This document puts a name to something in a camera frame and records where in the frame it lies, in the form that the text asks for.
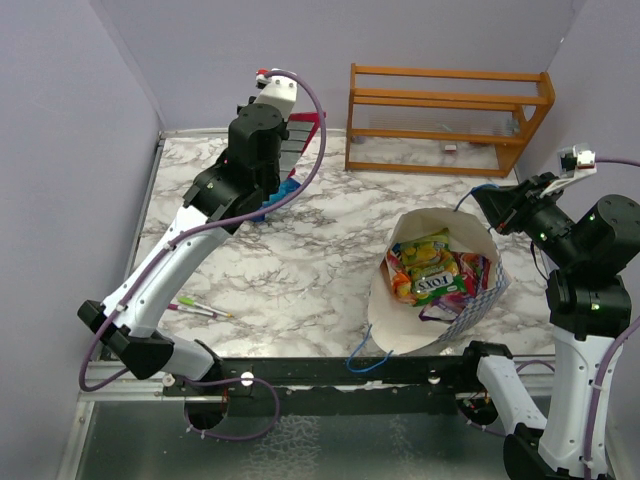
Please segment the blue checkered paper bag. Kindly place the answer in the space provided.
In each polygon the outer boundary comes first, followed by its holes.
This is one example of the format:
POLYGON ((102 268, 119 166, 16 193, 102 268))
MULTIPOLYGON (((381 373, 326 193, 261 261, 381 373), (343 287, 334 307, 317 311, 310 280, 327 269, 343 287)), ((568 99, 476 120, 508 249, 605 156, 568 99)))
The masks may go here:
POLYGON ((475 326, 497 303, 509 286, 497 246, 481 221, 458 208, 421 208, 402 214, 387 242, 384 256, 373 275, 367 307, 366 339, 384 351, 384 360, 393 355, 416 353, 450 341, 475 326), (477 253, 491 261, 488 289, 452 322, 423 322, 418 314, 424 306, 400 303, 392 294, 386 253, 399 242, 414 240, 441 229, 450 232, 452 252, 477 253))

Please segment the blue snack bag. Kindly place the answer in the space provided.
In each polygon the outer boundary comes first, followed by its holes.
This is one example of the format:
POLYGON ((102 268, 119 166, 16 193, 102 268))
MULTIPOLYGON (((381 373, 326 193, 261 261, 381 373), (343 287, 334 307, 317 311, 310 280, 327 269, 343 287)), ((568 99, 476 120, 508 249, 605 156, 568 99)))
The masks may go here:
POLYGON ((287 178, 280 183, 277 192, 271 194, 269 198, 262 203, 260 210, 269 209, 272 205, 280 202, 292 192, 295 192, 300 186, 301 184, 293 177, 287 178))

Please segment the red snack bag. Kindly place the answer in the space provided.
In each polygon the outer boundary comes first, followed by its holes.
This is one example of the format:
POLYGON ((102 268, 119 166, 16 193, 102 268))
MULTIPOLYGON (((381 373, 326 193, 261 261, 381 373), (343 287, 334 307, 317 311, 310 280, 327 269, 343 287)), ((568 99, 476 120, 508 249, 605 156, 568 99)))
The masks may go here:
POLYGON ((287 138, 281 141, 279 151, 279 180, 284 182, 295 174, 296 164, 320 130, 317 112, 292 113, 284 121, 287 138))

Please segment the purple snack bag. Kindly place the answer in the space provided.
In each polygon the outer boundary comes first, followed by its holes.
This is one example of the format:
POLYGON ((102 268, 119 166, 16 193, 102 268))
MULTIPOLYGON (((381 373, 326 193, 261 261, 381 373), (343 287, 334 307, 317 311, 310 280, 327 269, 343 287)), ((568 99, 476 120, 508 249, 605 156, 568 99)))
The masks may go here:
POLYGON ((458 267, 454 280, 462 284, 463 289, 437 296, 429 305, 424 306, 418 318, 423 322, 452 323, 472 301, 488 289, 491 261, 480 254, 453 252, 458 267))

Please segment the orange candy bag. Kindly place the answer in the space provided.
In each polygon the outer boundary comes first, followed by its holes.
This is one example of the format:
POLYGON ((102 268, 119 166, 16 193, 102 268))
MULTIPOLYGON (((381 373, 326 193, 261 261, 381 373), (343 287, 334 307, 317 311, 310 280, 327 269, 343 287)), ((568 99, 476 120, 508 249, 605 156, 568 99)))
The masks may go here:
POLYGON ((385 261, 392 294, 400 303, 413 306, 416 297, 412 292, 412 280, 403 263, 392 250, 387 251, 385 261))

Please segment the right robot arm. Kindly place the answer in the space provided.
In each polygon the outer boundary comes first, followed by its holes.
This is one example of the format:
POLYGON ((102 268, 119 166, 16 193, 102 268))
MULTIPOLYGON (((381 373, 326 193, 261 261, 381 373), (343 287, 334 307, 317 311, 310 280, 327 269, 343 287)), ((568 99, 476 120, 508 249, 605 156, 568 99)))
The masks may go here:
POLYGON ((608 389, 623 342, 639 326, 620 276, 639 253, 639 205, 625 196, 599 199, 573 221, 556 204, 558 177, 517 186, 481 187, 472 195, 501 235, 524 233, 556 265, 546 298, 555 343, 548 415, 498 346, 473 342, 459 367, 469 390, 489 393, 505 431, 503 461, 512 479, 608 479, 608 389))

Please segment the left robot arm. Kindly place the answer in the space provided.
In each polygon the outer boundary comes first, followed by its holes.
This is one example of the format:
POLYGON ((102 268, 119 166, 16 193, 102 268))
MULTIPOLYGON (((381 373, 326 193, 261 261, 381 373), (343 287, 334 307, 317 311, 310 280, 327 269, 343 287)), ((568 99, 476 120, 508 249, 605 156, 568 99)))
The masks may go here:
POLYGON ((215 164, 196 176, 170 227, 149 256, 102 301, 85 301, 81 321, 138 379, 164 371, 186 377, 206 395, 220 385, 217 357, 196 341, 158 329, 178 290, 237 229, 235 218, 257 211, 280 185, 281 143, 288 137, 280 111, 253 103, 228 128, 215 164))

